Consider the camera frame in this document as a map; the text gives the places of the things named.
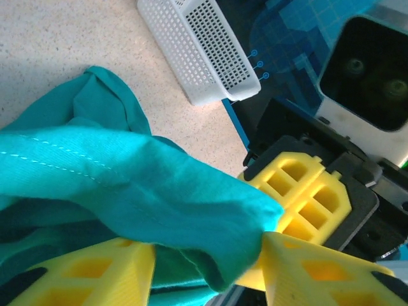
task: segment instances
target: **teal fabric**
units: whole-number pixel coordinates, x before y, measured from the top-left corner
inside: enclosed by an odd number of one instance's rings
[[[114,237],[157,245],[149,305],[203,305],[257,259],[283,210],[152,136],[112,72],[91,67],[0,133],[0,284]]]

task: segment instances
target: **beige countertop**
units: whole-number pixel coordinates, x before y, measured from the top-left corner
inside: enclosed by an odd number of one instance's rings
[[[230,175],[246,150],[221,102],[191,106],[136,9],[136,0],[2,0],[0,126],[89,66],[133,90],[155,135]]]

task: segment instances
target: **white plastic basket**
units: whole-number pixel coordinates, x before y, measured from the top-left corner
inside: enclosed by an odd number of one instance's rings
[[[215,0],[139,0],[138,9],[191,104],[238,101],[261,90]]]

